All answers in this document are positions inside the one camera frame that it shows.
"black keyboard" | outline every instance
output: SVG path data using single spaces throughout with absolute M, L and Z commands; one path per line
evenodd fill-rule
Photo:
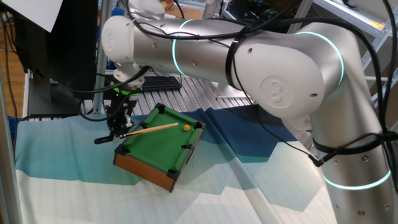
M 181 83 L 174 76 L 169 77 L 145 77 L 145 82 L 142 85 L 142 91 L 156 91 L 156 90 L 179 90 Z

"mini pool table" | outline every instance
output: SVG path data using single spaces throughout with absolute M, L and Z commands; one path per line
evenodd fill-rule
M 158 103 L 136 130 L 172 123 L 178 126 L 126 139 L 115 149 L 113 164 L 173 191 L 206 124 Z

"black cable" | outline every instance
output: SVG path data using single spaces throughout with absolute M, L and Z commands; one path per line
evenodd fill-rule
M 17 51 L 16 51 L 16 50 L 14 49 L 14 47 L 12 46 L 12 43 L 13 43 L 12 37 L 10 37 L 10 34 L 8 33 L 8 30 L 7 30 L 7 24 L 8 24 L 8 22 L 7 22 L 7 23 L 4 22 L 4 19 L 2 19 L 1 21 L 2 21 L 2 25 L 3 25 L 4 27 L 6 27 L 5 32 L 6 32 L 6 34 L 7 34 L 7 38 L 8 38 L 8 41 L 9 41 L 9 43 L 10 43 L 10 48 L 11 48 L 11 50 L 16 54 Z
M 396 19 L 394 17 L 394 13 L 392 12 L 392 9 L 391 9 L 390 4 L 388 3 L 388 0 L 383 0 L 383 3 L 384 3 L 384 6 L 386 7 L 387 12 L 388 12 L 388 17 L 390 19 L 391 31 L 392 31 L 392 52 L 391 52 L 390 70 L 389 70 L 388 79 L 387 79 L 387 82 L 386 82 L 386 93 L 384 95 L 384 104 L 383 105 L 379 105 L 379 106 L 383 106 L 384 113 L 385 113 L 384 115 L 386 115 L 388 99 L 390 97 L 392 76 L 394 74 L 395 64 L 396 64 L 397 26 L 396 26 Z
M 379 107 L 383 107 L 384 110 L 384 116 L 387 114 L 387 106 L 388 106 L 388 100 L 390 97 L 390 90 L 391 90 L 391 85 L 392 85 L 392 77 L 394 75 L 394 70 L 395 70 L 395 64 L 396 64 L 396 53 L 397 53 L 397 26 L 396 26 L 396 20 L 394 17 L 394 13 L 391 9 L 391 6 L 387 0 L 383 0 L 384 7 L 387 10 L 389 19 L 390 19 L 390 24 L 391 24 L 391 31 L 392 31 L 392 52 L 391 52 L 391 61 L 390 61 L 390 70 L 386 82 L 386 93 L 384 95 L 384 101 L 383 105 L 379 105 Z M 396 162 L 396 155 L 394 152 L 394 149 L 392 148 L 392 144 L 390 141 L 386 141 L 386 147 L 385 150 L 389 154 L 389 158 L 391 159 L 391 174 L 392 174 L 392 179 L 393 182 L 395 183 L 396 187 L 396 192 L 398 193 L 398 188 L 396 186 L 397 183 L 397 162 Z
M 380 69 L 380 63 L 379 63 L 379 58 L 377 56 L 376 51 L 373 49 L 372 45 L 366 38 L 366 36 L 363 35 L 362 32 L 359 31 L 359 29 L 345 21 L 339 20 L 339 19 L 329 19 L 329 18 L 318 18 L 318 17 L 309 17 L 309 18 L 298 18 L 298 19 L 284 19 L 281 21 L 275 21 L 271 25 L 272 26 L 287 26 L 295 23 L 302 23 L 302 22 L 321 22 L 321 23 L 326 23 L 326 24 L 332 24 L 336 26 L 340 26 L 342 28 L 345 28 L 349 31 L 351 31 L 353 34 L 355 34 L 363 44 L 366 46 L 367 50 L 369 51 L 369 54 L 372 58 L 372 63 L 374 67 L 374 73 L 376 77 L 376 86 L 377 86 L 377 103 L 379 105 L 382 105 L 382 81 L 381 81 L 381 69 Z M 382 106 L 378 107 L 378 112 L 379 112 L 379 122 L 381 124 L 383 133 L 387 132 L 387 127 L 386 127 L 386 119 L 384 116 L 384 110 Z
M 84 119 L 86 119 L 88 121 L 93 121 L 93 122 L 106 121 L 107 119 L 115 117 L 123 109 L 123 107 L 124 107 L 123 104 L 129 99 L 131 94 L 132 94 L 132 91 L 124 97 L 124 99 L 122 100 L 122 102 L 120 103 L 120 105 L 118 106 L 116 111 L 113 112 L 113 114 L 111 114 L 109 116 L 106 116 L 105 118 L 100 118 L 100 119 L 93 119 L 93 118 L 89 118 L 89 117 L 85 116 L 83 114 L 83 112 L 81 112 L 81 105 L 83 104 L 83 100 L 80 100 L 80 102 L 79 102 L 79 115 L 82 118 L 84 118 Z
M 1 15 L 2 15 L 2 10 L 0 10 L 0 17 L 1 17 L 1 22 L 2 22 L 3 37 L 4 37 L 4 48 L 5 48 L 5 53 L 6 53 L 6 76 L 7 76 L 7 83 L 8 83 L 8 89 L 9 89 L 10 97 L 11 97 L 11 101 L 12 101 L 12 106 L 14 107 L 14 117 L 15 117 L 15 134 L 14 134 L 14 144 L 12 147 L 12 149 L 14 151 L 14 158 L 15 158 L 15 148 L 16 148 L 17 133 L 18 133 L 18 110 L 17 110 L 17 104 L 15 102 L 14 94 L 12 93 L 11 78 L 10 78 L 9 67 L 8 67 L 8 47 L 7 47 L 7 36 L 6 36 L 7 27 L 5 26 L 4 19 Z
M 218 15 L 220 15 L 220 18 L 223 17 L 223 6 L 224 6 L 224 0 L 221 0 L 221 3 L 220 3 L 220 12 L 218 13 Z
M 248 94 L 246 93 L 246 91 L 244 90 L 244 88 L 243 88 L 243 86 L 242 86 L 242 83 L 241 83 L 241 81 L 240 81 L 240 79 L 239 79 L 239 77 L 238 77 L 238 73 L 237 73 L 237 71 L 236 71 L 235 58 L 233 58 L 232 65 L 233 65 L 233 69 L 234 69 L 234 74 L 235 74 L 236 80 L 237 80 L 238 83 L 239 83 L 239 87 L 242 89 L 244 95 L 245 95 L 246 98 L 249 100 L 250 104 L 253 106 L 254 103 L 251 101 L 249 95 L 248 95 Z M 298 151 L 300 151 L 300 152 L 302 152 L 302 153 L 304 153 L 304 154 L 306 154 L 306 155 L 308 155 L 308 156 L 311 156 L 310 153 L 305 152 L 304 150 L 299 149 L 299 148 L 297 148 L 297 147 L 295 147 L 295 146 L 289 144 L 287 141 L 283 140 L 281 137 L 279 137 L 278 135 L 274 134 L 272 131 L 268 130 L 268 129 L 264 126 L 264 124 L 262 123 L 262 121 L 261 121 L 261 118 L 260 118 L 260 115 L 259 115 L 259 110 L 256 111 L 256 116 L 257 116 L 257 120 L 258 120 L 259 124 L 261 125 L 261 127 L 262 127 L 265 131 L 267 131 L 269 134 L 271 134 L 273 137 L 279 139 L 280 141 L 282 141 L 282 142 L 285 143 L 286 145 L 292 147 L 293 149 L 296 149 L 296 150 L 298 150 Z
M 8 17 L 8 13 L 6 13 L 6 18 L 7 18 L 7 23 L 8 23 L 8 25 L 9 25 L 9 27 L 10 27 L 11 41 L 12 41 L 12 43 L 13 43 L 13 44 L 14 44 L 14 46 L 15 46 L 15 41 L 14 41 L 14 31 L 12 30 L 12 24 L 11 24 L 11 20 L 10 20 L 10 18 Z
M 292 5 L 290 6 L 295 6 L 296 4 L 298 4 L 300 1 L 296 0 Z M 379 103 L 379 105 L 383 105 L 383 99 L 382 99 L 382 83 L 381 83 L 381 69 L 380 69 L 380 64 L 379 64 L 379 59 L 377 57 L 376 52 L 374 51 L 372 45 L 369 43 L 368 39 L 366 38 L 366 36 L 363 34 L 363 32 L 361 32 L 357 27 L 342 21 L 340 19 L 330 19 L 330 18 L 319 18 L 319 17 L 311 17 L 311 18 L 300 18 L 300 19 L 283 19 L 283 20 L 276 20 L 280 15 L 282 15 L 283 13 L 287 12 L 289 9 L 286 8 L 283 11 L 281 11 L 280 13 L 278 13 L 276 16 L 274 16 L 273 18 L 267 20 L 267 21 L 261 21 L 261 20 L 254 20 L 254 21 L 229 21 L 229 22 L 233 22 L 236 24 L 240 24 L 245 26 L 246 30 L 244 32 L 240 31 L 240 32 L 233 32 L 233 33 L 229 33 L 229 34 L 218 34 L 218 35 L 195 35 L 195 34 L 190 34 L 190 33 L 186 33 L 186 34 L 190 34 L 193 37 L 188 37 L 188 36 L 176 36 L 176 35 L 172 35 L 172 34 L 177 34 L 177 33 L 185 33 L 185 32 L 174 32 L 171 34 L 166 34 L 163 30 L 161 30 L 161 32 L 163 34 L 159 34 L 156 32 L 152 32 L 149 30 L 145 30 L 141 25 L 140 22 L 134 21 L 134 25 L 136 25 L 136 27 L 143 33 L 148 34 L 148 35 L 153 35 L 156 37 L 160 37 L 160 38 L 164 38 L 164 39 L 170 39 L 170 40 L 210 40 L 216 43 L 219 43 L 218 41 L 214 41 L 214 39 L 227 39 L 227 38 L 235 38 L 237 35 L 249 35 L 252 34 L 253 32 L 256 32 L 258 30 L 266 30 L 269 29 L 270 27 L 283 27 L 283 26 L 288 26 L 291 24 L 295 24 L 295 23 L 303 23 L 303 22 L 321 22 L 321 23 L 326 23 L 326 24 L 333 24 L 335 26 L 340 26 L 342 28 L 345 28 L 349 31 L 351 31 L 353 34 L 355 34 L 356 36 L 359 37 L 359 39 L 361 39 L 361 41 L 365 44 L 366 48 L 369 50 L 370 56 L 372 58 L 372 62 L 374 65 L 374 72 L 375 72 L 375 76 L 376 76 L 376 86 L 377 86 L 377 93 L 378 93 L 378 98 L 377 101 Z M 234 65 L 234 69 L 236 72 L 236 68 L 235 68 L 235 62 L 234 62 L 234 57 L 232 57 L 233 59 L 233 65 Z M 387 127 L 386 127 L 386 120 L 385 120 L 385 113 L 383 110 L 383 107 L 380 106 L 379 108 L 379 122 L 382 126 L 382 130 L 383 133 L 387 133 Z
M 181 17 L 182 17 L 182 19 L 185 19 L 184 12 L 182 11 L 182 8 L 181 8 L 181 6 L 180 6 L 180 3 L 178 3 L 178 0 L 175 0 L 174 2 L 175 2 L 175 4 L 177 5 L 178 9 L 179 9 L 180 12 L 181 12 Z
M 150 68 L 150 70 L 151 70 L 155 75 L 161 76 L 161 75 L 159 75 L 158 73 L 155 72 L 154 68 Z
M 119 87 L 119 86 L 128 84 L 128 83 L 130 83 L 130 82 L 133 82 L 134 80 L 137 80 L 139 77 L 143 76 L 143 75 L 148 71 L 149 68 L 150 68 L 150 66 L 144 66 L 144 67 L 143 67 L 142 69 L 140 69 L 135 75 L 133 75 L 131 78 L 127 79 L 126 81 L 121 82 L 121 83 L 118 83 L 118 84 L 115 84 L 115 85 L 112 85 L 112 86 L 108 86 L 108 87 L 104 87 L 104 88 L 99 88 L 99 89 L 97 89 L 97 90 L 81 91 L 81 90 L 73 90 L 73 89 L 71 89 L 71 88 L 70 88 L 70 84 L 72 83 L 72 81 L 74 81 L 74 79 L 75 79 L 76 77 L 73 77 L 73 78 L 71 78 L 71 79 L 69 80 L 69 82 L 67 83 L 67 87 L 69 88 L 69 90 L 70 90 L 71 92 L 74 92 L 74 93 L 102 93 L 102 92 L 105 92 L 105 91 L 108 91 L 108 90 L 113 90 L 113 89 L 115 89 L 115 88 L 117 88 L 117 87 Z

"pool cue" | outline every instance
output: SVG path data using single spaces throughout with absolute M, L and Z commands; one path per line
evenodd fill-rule
M 126 133 L 123 135 L 124 138 L 128 138 L 128 137 L 132 137 L 132 136 L 137 136 L 139 134 L 147 134 L 147 133 L 151 133 L 154 131 L 160 131 L 163 129 L 167 129 L 167 128 L 172 128 L 172 127 L 176 127 L 178 125 L 178 123 L 174 123 L 174 124 L 166 124 L 166 125 L 161 125 L 158 127 L 153 127 L 153 128 L 145 128 L 145 129 L 141 129 L 138 131 L 133 131 L 130 133 Z

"glowing cyan ring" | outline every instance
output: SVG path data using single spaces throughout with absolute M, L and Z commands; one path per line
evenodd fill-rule
M 183 22 L 183 23 L 180 25 L 180 27 L 178 28 L 177 31 L 180 31 L 180 29 L 181 29 L 185 24 L 187 24 L 189 21 L 192 21 L 192 20 L 193 20 L 193 19 L 189 19 L 189 20 Z M 182 75 L 187 76 L 186 74 L 184 74 L 184 73 L 181 71 L 181 69 L 180 69 L 180 67 L 179 67 L 179 65 L 178 65 L 178 63 L 177 63 L 177 57 L 175 56 L 175 44 L 176 44 L 176 43 L 177 43 L 177 40 L 174 39 L 174 40 L 173 40 L 173 45 L 172 45 L 173 62 L 174 62 L 175 68 L 176 68 Z
M 340 62 L 341 62 L 341 76 L 340 76 L 340 81 L 338 82 L 338 84 L 340 85 L 341 81 L 343 80 L 344 77 L 344 61 L 343 61 L 343 57 L 341 56 L 340 51 L 338 50 L 338 48 L 336 47 L 336 45 L 329 39 L 327 39 L 325 36 L 314 33 L 314 32 L 297 32 L 295 34 L 311 34 L 311 35 L 315 35 L 317 37 L 322 38 L 323 40 L 325 40 L 326 42 L 328 42 L 333 49 L 336 51 L 338 57 L 340 58 Z
M 337 187 L 339 189 L 344 189 L 344 190 L 365 190 L 365 189 L 370 189 L 372 187 L 375 187 L 377 185 L 381 185 L 384 181 L 386 181 L 391 175 L 391 170 L 387 173 L 387 175 L 385 175 L 383 178 L 381 178 L 380 180 L 376 181 L 375 183 L 371 183 L 371 184 L 367 184 L 367 185 L 363 185 L 363 186 L 343 186 L 340 184 L 335 184 L 333 182 L 331 182 L 330 180 L 328 180 L 325 175 L 323 176 L 323 178 L 325 179 L 325 181 L 334 186 Z

